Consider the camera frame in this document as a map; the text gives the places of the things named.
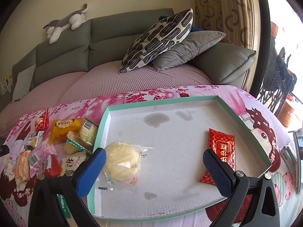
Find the white plum snack packet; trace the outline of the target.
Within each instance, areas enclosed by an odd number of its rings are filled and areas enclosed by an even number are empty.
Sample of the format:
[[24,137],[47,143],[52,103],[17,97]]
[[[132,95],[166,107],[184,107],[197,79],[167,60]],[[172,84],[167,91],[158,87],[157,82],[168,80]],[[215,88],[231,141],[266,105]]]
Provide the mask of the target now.
[[81,151],[62,158],[59,165],[59,176],[64,176],[67,171],[75,171],[86,160],[86,157],[86,153]]

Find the large red snack packet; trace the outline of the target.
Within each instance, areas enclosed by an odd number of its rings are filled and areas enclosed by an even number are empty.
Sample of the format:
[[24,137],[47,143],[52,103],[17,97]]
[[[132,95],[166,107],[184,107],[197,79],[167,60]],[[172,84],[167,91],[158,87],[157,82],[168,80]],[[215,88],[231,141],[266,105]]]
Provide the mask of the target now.
[[235,171],[235,137],[209,128],[209,148]]

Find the round pastry clear wrapper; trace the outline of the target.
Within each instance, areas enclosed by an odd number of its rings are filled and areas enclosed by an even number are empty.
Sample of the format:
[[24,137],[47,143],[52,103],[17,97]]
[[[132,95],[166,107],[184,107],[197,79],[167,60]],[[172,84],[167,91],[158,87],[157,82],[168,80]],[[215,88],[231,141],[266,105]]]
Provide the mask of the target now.
[[142,159],[153,147],[116,140],[107,145],[106,162],[96,180],[102,191],[128,190],[135,192],[141,171]]

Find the pink and red snack bag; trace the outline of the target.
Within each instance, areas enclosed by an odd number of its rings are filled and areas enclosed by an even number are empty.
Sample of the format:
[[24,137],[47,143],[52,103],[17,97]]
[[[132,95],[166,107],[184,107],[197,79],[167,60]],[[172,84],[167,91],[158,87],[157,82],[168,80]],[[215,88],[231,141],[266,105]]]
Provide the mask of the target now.
[[57,156],[57,152],[53,144],[49,144],[48,140],[41,142],[35,149],[33,149],[28,157],[29,162],[29,174],[30,177],[34,177],[37,171],[44,164],[46,158],[49,155]]

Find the small red chicken snack packet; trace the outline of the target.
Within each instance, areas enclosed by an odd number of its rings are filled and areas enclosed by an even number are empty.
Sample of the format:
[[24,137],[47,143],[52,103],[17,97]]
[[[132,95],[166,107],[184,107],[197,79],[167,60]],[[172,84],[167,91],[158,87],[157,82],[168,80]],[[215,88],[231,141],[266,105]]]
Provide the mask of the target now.
[[42,114],[37,118],[34,124],[35,132],[46,132],[49,127],[49,112],[45,109]]

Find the green white biscuit packet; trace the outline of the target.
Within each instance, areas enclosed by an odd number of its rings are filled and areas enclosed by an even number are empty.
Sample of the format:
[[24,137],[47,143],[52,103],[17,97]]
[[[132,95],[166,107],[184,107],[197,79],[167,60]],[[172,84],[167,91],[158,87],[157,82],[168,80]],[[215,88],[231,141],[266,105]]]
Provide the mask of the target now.
[[63,212],[64,216],[67,219],[70,219],[70,212],[69,212],[68,205],[67,205],[67,202],[65,200],[65,197],[61,194],[57,194],[57,198],[58,198],[58,201],[59,201],[59,204],[60,204],[60,207],[62,209],[62,212]]

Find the yellow cake packet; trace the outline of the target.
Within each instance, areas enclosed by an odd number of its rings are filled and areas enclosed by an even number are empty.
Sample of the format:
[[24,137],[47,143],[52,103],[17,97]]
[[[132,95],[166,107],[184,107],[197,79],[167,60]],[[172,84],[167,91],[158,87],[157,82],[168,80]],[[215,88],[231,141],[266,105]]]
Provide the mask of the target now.
[[78,133],[83,118],[57,119],[52,122],[49,142],[51,144],[65,142],[69,132]]

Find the orange pot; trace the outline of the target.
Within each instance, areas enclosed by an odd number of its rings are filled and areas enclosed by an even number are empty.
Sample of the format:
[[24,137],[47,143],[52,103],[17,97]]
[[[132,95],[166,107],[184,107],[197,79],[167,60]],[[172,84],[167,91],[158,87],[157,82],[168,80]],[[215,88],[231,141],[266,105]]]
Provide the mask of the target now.
[[293,103],[289,100],[286,100],[277,115],[278,120],[285,127],[288,127],[291,123],[292,117],[295,113],[295,109],[293,107]]

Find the pink checkered sofa cover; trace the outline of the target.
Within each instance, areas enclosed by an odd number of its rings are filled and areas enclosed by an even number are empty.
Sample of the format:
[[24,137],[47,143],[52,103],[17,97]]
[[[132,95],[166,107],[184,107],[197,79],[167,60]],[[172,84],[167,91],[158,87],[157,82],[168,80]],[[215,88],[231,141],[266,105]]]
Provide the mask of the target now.
[[5,138],[25,114],[62,103],[94,97],[156,88],[211,85],[201,70],[183,64],[164,71],[145,66],[128,73],[119,73],[120,61],[94,67],[88,72],[57,76],[32,89],[21,100],[4,105],[10,96],[1,98],[1,137]]

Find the black folding chair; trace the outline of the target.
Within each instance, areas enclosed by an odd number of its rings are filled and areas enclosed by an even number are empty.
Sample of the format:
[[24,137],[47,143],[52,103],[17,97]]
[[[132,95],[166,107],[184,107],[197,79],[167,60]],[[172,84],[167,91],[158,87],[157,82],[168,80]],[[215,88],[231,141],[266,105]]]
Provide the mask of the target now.
[[276,50],[275,40],[278,34],[278,26],[271,22],[271,37],[266,71],[258,95],[258,101],[278,115],[289,94],[292,93],[297,77],[288,70],[290,58],[286,57],[284,47]]

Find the grey green sofa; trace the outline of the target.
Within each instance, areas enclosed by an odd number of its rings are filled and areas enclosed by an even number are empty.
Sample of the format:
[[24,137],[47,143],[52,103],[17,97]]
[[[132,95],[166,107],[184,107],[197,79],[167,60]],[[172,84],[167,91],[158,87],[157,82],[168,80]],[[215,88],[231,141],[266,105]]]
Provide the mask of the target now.
[[[44,41],[33,48],[12,70],[17,76],[35,65],[30,91],[57,76],[88,72],[112,61],[122,61],[134,41],[162,15],[171,16],[171,9],[144,10],[90,19],[76,30],[67,30],[59,40]],[[255,51],[228,44],[223,38],[185,64],[201,70],[211,84],[243,88],[255,60]],[[12,101],[12,93],[4,105]]]

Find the grey white plush cat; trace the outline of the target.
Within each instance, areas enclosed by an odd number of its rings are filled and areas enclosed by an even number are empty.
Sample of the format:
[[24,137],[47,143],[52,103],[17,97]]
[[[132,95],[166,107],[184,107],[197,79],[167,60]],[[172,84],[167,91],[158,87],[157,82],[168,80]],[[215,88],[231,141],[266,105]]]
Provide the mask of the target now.
[[63,19],[55,19],[46,24],[43,29],[45,29],[49,43],[51,45],[56,43],[63,31],[68,29],[76,30],[81,24],[86,22],[85,13],[87,11],[88,5],[85,3],[81,10],[76,10]]

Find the black white patterned pillow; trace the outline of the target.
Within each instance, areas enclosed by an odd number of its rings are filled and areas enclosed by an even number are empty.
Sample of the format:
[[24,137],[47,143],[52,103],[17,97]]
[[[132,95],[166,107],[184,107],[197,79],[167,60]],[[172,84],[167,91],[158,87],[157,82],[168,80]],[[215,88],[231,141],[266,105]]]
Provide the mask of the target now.
[[128,49],[119,72],[126,73],[141,68],[181,43],[190,33],[192,23],[193,10],[190,8],[152,25]]

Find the blue cloth behind pillows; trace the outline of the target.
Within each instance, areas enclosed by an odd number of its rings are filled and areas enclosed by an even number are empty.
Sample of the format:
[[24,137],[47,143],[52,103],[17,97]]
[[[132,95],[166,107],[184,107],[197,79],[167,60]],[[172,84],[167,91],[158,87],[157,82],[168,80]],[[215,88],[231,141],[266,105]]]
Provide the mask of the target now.
[[[162,15],[162,16],[159,17],[158,21],[160,21],[162,19],[165,19],[167,17],[168,16],[166,16],[166,15]],[[192,25],[191,32],[197,32],[197,31],[202,31],[202,29],[200,29],[199,27],[196,27],[196,26]]]

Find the brown patterned curtain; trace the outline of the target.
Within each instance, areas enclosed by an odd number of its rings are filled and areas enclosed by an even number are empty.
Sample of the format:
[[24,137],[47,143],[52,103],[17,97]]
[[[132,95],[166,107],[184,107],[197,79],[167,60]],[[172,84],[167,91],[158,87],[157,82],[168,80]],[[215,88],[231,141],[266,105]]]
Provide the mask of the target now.
[[195,0],[195,23],[203,30],[221,31],[233,45],[253,48],[253,0]]

